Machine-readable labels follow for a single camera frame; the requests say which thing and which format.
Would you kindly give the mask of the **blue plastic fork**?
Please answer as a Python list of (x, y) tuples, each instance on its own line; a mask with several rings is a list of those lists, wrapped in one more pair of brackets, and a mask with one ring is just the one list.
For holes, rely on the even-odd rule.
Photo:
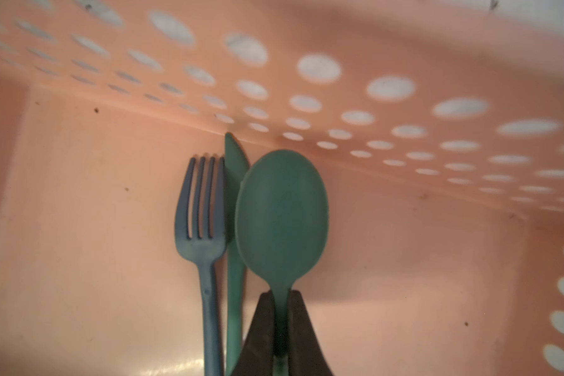
[(216, 261), (227, 250), (225, 158), (192, 157), (175, 211), (175, 246), (194, 263), (200, 279), (204, 374), (222, 375)]

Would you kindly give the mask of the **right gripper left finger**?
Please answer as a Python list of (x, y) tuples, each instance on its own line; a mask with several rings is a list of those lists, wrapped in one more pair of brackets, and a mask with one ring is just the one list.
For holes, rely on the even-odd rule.
[(272, 291), (261, 294), (232, 376), (272, 376), (275, 303)]

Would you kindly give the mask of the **green plastic knife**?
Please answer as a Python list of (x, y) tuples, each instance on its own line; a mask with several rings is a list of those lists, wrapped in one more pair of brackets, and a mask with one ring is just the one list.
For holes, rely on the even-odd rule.
[(241, 354), (245, 264), (235, 239), (235, 212), (241, 181), (250, 163), (232, 133), (225, 134), (227, 213), (227, 354), (226, 374), (231, 375)]

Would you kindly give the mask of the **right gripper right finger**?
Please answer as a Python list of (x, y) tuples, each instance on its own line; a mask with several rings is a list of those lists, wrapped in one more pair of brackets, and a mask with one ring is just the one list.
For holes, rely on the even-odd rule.
[(290, 376), (333, 376), (306, 304), (299, 291), (288, 296), (288, 374)]

